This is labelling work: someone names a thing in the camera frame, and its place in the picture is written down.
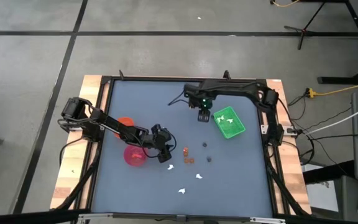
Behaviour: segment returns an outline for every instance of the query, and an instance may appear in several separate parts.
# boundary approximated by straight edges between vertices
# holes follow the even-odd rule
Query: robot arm
[[[86,105],[88,105],[89,117],[85,114]],[[170,154],[172,145],[166,144],[171,140],[172,134],[166,128],[161,128],[159,124],[154,125],[151,128],[152,134],[149,134],[148,129],[126,126],[108,116],[101,109],[92,106],[89,100],[79,97],[73,97],[67,101],[62,111],[62,117],[67,122],[66,124],[74,124],[82,128],[83,137],[90,141],[100,141],[101,132],[99,130],[106,128],[119,134],[119,137],[126,144],[157,149],[157,158],[161,163],[172,158]]]
[[[212,101],[218,95],[245,96],[262,112],[266,113],[268,130],[265,141],[273,146],[281,145],[284,130],[281,124],[277,123],[276,105],[278,93],[269,87],[258,82],[234,82],[230,80],[205,80],[198,86],[186,84],[184,95],[189,98],[190,108],[199,108],[198,121],[208,122],[210,117],[209,109],[212,108]]]

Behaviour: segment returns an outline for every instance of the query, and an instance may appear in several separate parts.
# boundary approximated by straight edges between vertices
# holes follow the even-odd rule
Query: blue-gray mat
[[[149,129],[159,123],[175,135],[178,145],[172,159],[163,164],[148,158],[143,166],[132,167],[124,161],[126,144],[106,131],[92,211],[272,217],[256,107],[239,96],[218,96],[213,101],[211,114],[232,106],[246,127],[240,135],[225,139],[213,119],[198,122],[198,110],[189,110],[186,103],[167,106],[183,85],[114,82],[110,116],[131,117],[136,126]],[[183,162],[184,147],[189,148],[194,164]],[[170,164],[175,168],[168,170]],[[183,188],[186,193],[178,193]]]

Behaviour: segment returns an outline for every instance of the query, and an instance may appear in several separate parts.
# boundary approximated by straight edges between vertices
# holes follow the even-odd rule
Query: wooden platform
[[[83,84],[80,91],[80,97],[90,100],[93,105],[96,104],[96,100],[99,93],[99,88],[101,84],[102,76],[101,75],[85,75]],[[283,85],[281,80],[267,80],[267,85],[277,91],[280,95],[280,99],[287,104]],[[108,83],[105,84],[100,108],[104,109],[106,105],[106,99],[108,95]],[[284,126],[290,126],[288,115],[286,114],[283,106],[281,104],[277,105],[278,113],[278,122]],[[71,132],[68,135],[67,142],[73,141],[81,137],[81,131]],[[290,136],[285,136],[284,141],[295,143],[295,139]],[[87,141],[81,140],[78,141],[65,149],[63,155],[62,166],[60,167],[59,174],[56,181],[55,191],[53,193],[52,201],[50,208],[55,208],[59,206],[64,199],[70,194],[75,185],[80,179],[81,169],[83,167],[85,159]],[[93,143],[92,152],[90,161],[93,160],[93,154],[96,150],[97,143]],[[301,207],[311,213],[308,194],[306,192],[306,185],[303,181],[302,170],[300,166],[300,161],[298,158],[298,152],[295,147],[290,144],[283,144],[278,148],[282,163],[282,171],[284,174],[285,185],[288,190],[291,192],[295,200],[301,205]],[[83,195],[81,197],[80,208],[85,208],[85,202],[88,197],[89,190],[89,181],[84,188]],[[281,199],[280,189],[275,185],[275,193],[277,200],[277,208],[279,213],[283,213],[283,203]]]

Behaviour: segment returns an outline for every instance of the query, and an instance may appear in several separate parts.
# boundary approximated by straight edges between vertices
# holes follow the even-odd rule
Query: pink bowl
[[[124,151],[124,159],[128,165],[141,166],[146,162],[146,155],[141,147],[127,146]]]

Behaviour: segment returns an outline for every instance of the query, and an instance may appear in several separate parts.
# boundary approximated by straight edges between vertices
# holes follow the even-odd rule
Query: green basket
[[[231,106],[215,112],[214,120],[226,139],[232,138],[246,130]]]

